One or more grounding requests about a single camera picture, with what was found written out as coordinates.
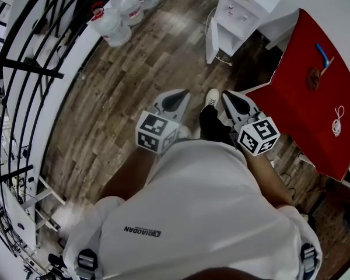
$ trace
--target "black pants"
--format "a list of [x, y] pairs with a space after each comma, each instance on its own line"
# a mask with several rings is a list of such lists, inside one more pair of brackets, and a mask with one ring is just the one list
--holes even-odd
[[218, 118], [218, 111], [214, 106], [206, 106], [199, 115], [199, 121], [201, 139], [222, 142], [235, 147], [229, 136], [231, 128], [222, 124]]

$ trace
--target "wooden floor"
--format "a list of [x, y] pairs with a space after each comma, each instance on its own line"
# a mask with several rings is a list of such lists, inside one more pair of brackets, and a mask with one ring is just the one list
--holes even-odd
[[[102, 41], [97, 47], [84, 68], [86, 78], [76, 80], [61, 111], [42, 171], [55, 191], [67, 198], [65, 206], [59, 206], [52, 197], [42, 203], [61, 226], [61, 238], [68, 237], [70, 228], [96, 202], [106, 182], [132, 152], [137, 119], [159, 93], [190, 90], [192, 98], [183, 124], [194, 130], [209, 88], [245, 89], [269, 80], [279, 57], [267, 54], [265, 43], [257, 36], [249, 38], [236, 53], [231, 68], [217, 60], [206, 64], [205, 22], [217, 3], [164, 0], [158, 9], [146, 13], [129, 43], [110, 48]], [[296, 205], [308, 211], [328, 178], [299, 161], [299, 152], [292, 139], [282, 135], [268, 157], [293, 192]], [[332, 202], [328, 199], [322, 206]], [[338, 244], [350, 246], [350, 234], [345, 234], [340, 218], [342, 208], [335, 211], [338, 216], [328, 228], [328, 209], [322, 206], [315, 214], [326, 251], [319, 279], [330, 279], [350, 257], [350, 247], [342, 259], [333, 256]], [[47, 261], [50, 251], [59, 250], [57, 239], [55, 233], [40, 231], [38, 241], [45, 246], [38, 253], [41, 261]]]

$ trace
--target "red table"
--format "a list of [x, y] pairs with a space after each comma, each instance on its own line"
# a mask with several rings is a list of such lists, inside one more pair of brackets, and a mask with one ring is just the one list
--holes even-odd
[[[307, 86], [312, 67], [320, 71], [324, 59], [319, 43], [332, 64], [317, 90]], [[350, 72], [332, 42], [303, 9], [292, 38], [269, 85], [249, 92], [282, 133], [289, 134], [318, 172], [342, 180], [350, 165]], [[335, 136], [335, 108], [343, 106], [341, 133]]]

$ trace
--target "metal handrail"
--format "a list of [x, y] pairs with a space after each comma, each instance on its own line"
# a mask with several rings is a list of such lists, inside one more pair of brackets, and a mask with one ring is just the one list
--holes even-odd
[[[53, 18], [54, 18], [54, 15], [55, 15], [55, 10], [57, 9], [57, 4], [58, 4], [58, 1], [59, 0], [47, 0], [46, 2], [46, 9], [44, 10], [44, 13], [42, 14], [42, 16], [40, 17], [40, 19], [46, 17], [47, 13], [52, 10], [52, 13], [51, 13], [51, 21], [53, 21]], [[51, 59], [52, 59], [52, 56], [54, 55], [54, 53], [56, 53], [56, 49], [58, 47], [58, 45], [60, 44], [61, 40], [65, 37], [67, 31], [70, 29], [70, 25], [73, 24], [73, 22], [75, 22], [77, 16], [80, 14], [80, 12], [82, 11], [82, 9], [86, 6], [88, 6], [88, 4], [92, 4], [91, 3], [91, 0], [86, 0], [84, 2], [84, 4], [82, 5], [82, 7], [80, 7], [79, 10], [77, 10], [76, 12], [74, 12], [73, 14], [73, 17], [71, 19], [71, 21], [69, 22], [69, 25], [67, 26], [67, 28], [65, 29], [65, 31], [63, 32], [63, 34], [59, 37], [57, 43], [54, 45], [54, 48], [52, 49], [51, 53], [49, 54], [46, 62], [45, 62], [45, 65], [43, 68], [39, 68], [39, 67], [36, 67], [35, 66], [35, 60], [37, 59], [37, 57], [39, 56], [40, 52], [42, 51], [42, 48], [44, 47], [44, 45], [46, 44], [46, 41], [47, 39], [49, 38], [51, 32], [56, 28], [56, 34], [58, 34], [58, 30], [60, 28], [60, 21], [62, 19], [62, 16], [66, 13], [66, 11], [72, 6], [72, 4], [76, 1], [76, 0], [68, 0], [67, 4], [65, 5], [67, 0], [62, 0], [61, 1], [61, 8], [59, 10], [59, 14], [57, 16], [57, 18], [54, 20], [54, 22], [51, 22], [51, 26], [48, 30], [48, 32], [45, 34], [42, 42], [40, 43], [40, 46], [38, 47], [35, 55], [34, 55], [34, 61], [29, 65], [29, 64], [24, 64], [22, 62], [22, 58], [24, 57], [25, 55], [25, 52], [26, 52], [26, 49], [27, 47], [29, 46], [30, 44], [30, 41], [34, 35], [34, 30], [32, 30], [29, 34], [29, 36], [27, 37], [26, 41], [25, 41], [25, 44], [23, 45], [20, 53], [19, 53], [19, 56], [17, 58], [16, 61], [14, 60], [9, 60], [8, 59], [8, 54], [9, 54], [9, 50], [22, 26], [22, 24], [24, 24], [26, 18], [28, 17], [29, 13], [32, 11], [32, 9], [36, 6], [38, 0], [28, 0], [28, 2], [26, 3], [25, 7], [23, 8], [22, 12], [20, 13], [20, 15], [17, 17], [17, 19], [15, 20], [12, 28], [10, 29], [6, 39], [5, 39], [5, 42], [3, 44], [3, 47], [1, 49], [1, 52], [0, 52], [0, 73], [2, 71], [2, 68], [3, 67], [12, 67], [13, 68], [13, 71], [11, 73], [11, 76], [10, 76], [10, 79], [9, 79], [9, 82], [8, 82], [8, 86], [6, 88], [6, 93], [5, 93], [5, 97], [4, 97], [4, 101], [3, 101], [3, 107], [2, 107], [2, 111], [1, 111], [1, 119], [0, 119], [0, 190], [1, 190], [1, 198], [2, 198], [2, 210], [3, 210], [3, 218], [4, 218], [4, 222], [8, 225], [8, 228], [5, 230], [5, 227], [3, 225], [3, 221], [1, 220], [1, 217], [0, 217], [0, 232], [2, 233], [3, 235], [3, 242], [5, 243], [6, 241], [6, 244], [8, 246], [8, 249], [10, 250], [10, 252], [16, 256], [16, 250], [17, 250], [17, 247], [16, 247], [16, 244], [18, 245], [21, 245], [22, 246], [22, 243], [21, 243], [21, 239], [20, 237], [18, 236], [18, 234], [12, 229], [11, 226], [11, 220], [9, 219], [9, 216], [8, 216], [8, 213], [6, 211], [6, 208], [5, 208], [5, 199], [4, 199], [4, 192], [3, 192], [3, 185], [2, 185], [2, 182], [8, 182], [8, 179], [10, 176], [13, 176], [13, 175], [17, 175], [17, 178], [18, 178], [18, 175], [20, 172], [23, 171], [23, 169], [19, 169], [20, 167], [20, 157], [21, 157], [21, 151], [22, 151], [22, 143], [23, 143], [23, 138], [24, 138], [24, 135], [25, 135], [25, 129], [26, 129], [26, 124], [27, 124], [27, 120], [28, 120], [28, 117], [29, 117], [29, 113], [30, 113], [30, 110], [32, 109], [32, 105], [33, 105], [33, 100], [34, 100], [34, 97], [36, 95], [36, 92], [38, 90], [38, 87], [39, 87], [39, 84], [41, 83], [41, 80], [42, 80], [42, 77], [45, 75], [45, 76], [50, 76], [51, 79], [50, 81], [48, 82], [48, 84], [46, 85], [46, 89], [44, 91], [44, 94], [41, 96], [41, 100], [40, 100], [40, 105], [36, 111], [36, 116], [35, 116], [35, 119], [34, 119], [34, 123], [32, 125], [32, 129], [31, 129], [31, 135], [30, 135], [30, 141], [29, 141], [29, 145], [28, 145], [28, 150], [27, 150], [27, 156], [26, 156], [26, 165], [25, 167], [30, 167], [29, 165], [29, 159], [30, 159], [30, 154], [31, 154], [31, 149], [32, 149], [32, 142], [33, 142], [33, 138], [34, 138], [34, 133], [35, 133], [35, 129], [36, 129], [36, 126], [37, 126], [37, 122], [39, 120], [39, 116], [40, 116], [40, 113], [41, 113], [41, 109], [43, 108], [43, 105], [44, 105], [44, 101], [49, 93], [49, 90], [50, 90], [50, 87], [51, 85], [53, 84], [53, 81], [54, 79], [56, 78], [56, 74], [57, 77], [59, 76], [62, 76], [58, 73], [58, 71], [60, 70], [61, 68], [61, 65], [63, 64], [64, 60], [66, 59], [67, 55], [69, 54], [69, 52], [71, 51], [71, 48], [73, 47], [73, 44], [75, 43], [76, 39], [78, 38], [78, 36], [83, 32], [84, 28], [86, 27], [86, 23], [88, 22], [88, 20], [85, 20], [85, 24], [81, 25], [81, 27], [79, 28], [79, 30], [77, 32], [73, 32], [74, 35], [73, 35], [73, 38], [69, 41], [71, 44], [69, 44], [65, 50], [65, 52], [63, 53], [62, 57], [60, 58], [56, 68], [52, 71], [50, 71], [49, 69], [46, 69], [47, 65], [50, 63]], [[6, 109], [7, 109], [7, 106], [8, 106], [8, 100], [9, 100], [9, 96], [10, 96], [10, 93], [11, 93], [11, 88], [12, 88], [12, 84], [14, 82], [14, 79], [15, 79], [15, 75], [18, 71], [18, 69], [21, 69], [21, 70], [25, 70], [27, 71], [26, 72], [26, 76], [23, 80], [23, 83], [21, 85], [21, 88], [20, 88], [20, 92], [19, 92], [19, 95], [17, 97], [17, 103], [16, 103], [16, 106], [15, 106], [15, 110], [14, 110], [14, 114], [13, 114], [13, 117], [10, 118], [11, 122], [12, 122], [12, 126], [11, 126], [11, 130], [10, 130], [10, 138], [9, 138], [9, 146], [8, 146], [8, 149], [9, 149], [9, 160], [8, 160], [8, 173], [3, 176], [2, 175], [2, 161], [1, 161], [1, 148], [2, 148], [2, 138], [1, 138], [1, 134], [3, 132], [3, 126], [4, 126], [4, 118], [5, 118], [5, 114], [6, 114]], [[18, 144], [18, 159], [17, 159], [17, 166], [16, 166], [16, 170], [15, 171], [11, 171], [11, 154], [12, 154], [12, 146], [13, 146], [13, 140], [14, 139], [14, 129], [15, 129], [15, 125], [16, 125], [16, 122], [17, 122], [17, 117], [18, 117], [18, 111], [19, 111], [19, 105], [22, 101], [22, 97], [23, 97], [23, 94], [25, 92], [25, 88], [26, 88], [26, 85], [27, 85], [27, 81], [29, 79], [29, 76], [32, 72], [35, 72], [38, 74], [38, 78], [37, 78], [37, 82], [33, 88], [33, 91], [32, 91], [32, 94], [31, 94], [31, 98], [28, 102], [28, 105], [27, 105], [27, 109], [26, 109], [26, 115], [24, 117], [24, 120], [23, 120], [23, 124], [22, 124], [22, 130], [21, 130], [21, 133], [20, 133], [20, 138], [19, 138], [19, 144]], [[24, 173], [24, 180], [23, 180], [23, 185], [24, 185], [24, 190], [26, 190], [26, 180], [27, 180], [27, 169]], [[19, 183], [17, 183], [17, 187], [16, 187], [16, 198], [17, 200], [19, 200], [20, 198], [20, 194], [19, 194]], [[23, 196], [23, 202], [26, 201], [26, 194]], [[9, 232], [9, 234], [11, 235], [11, 238], [13, 239], [13, 244], [11, 243], [11, 241], [9, 240], [8, 236], [6, 235], [6, 233]]]

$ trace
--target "black hair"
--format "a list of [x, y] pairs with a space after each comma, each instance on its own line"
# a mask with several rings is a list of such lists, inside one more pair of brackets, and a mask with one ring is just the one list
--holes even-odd
[[41, 32], [41, 30], [43, 29], [43, 27], [48, 23], [47, 18], [42, 17], [39, 20], [36, 20], [34, 25], [33, 25], [33, 29], [34, 29], [34, 34], [39, 34]]

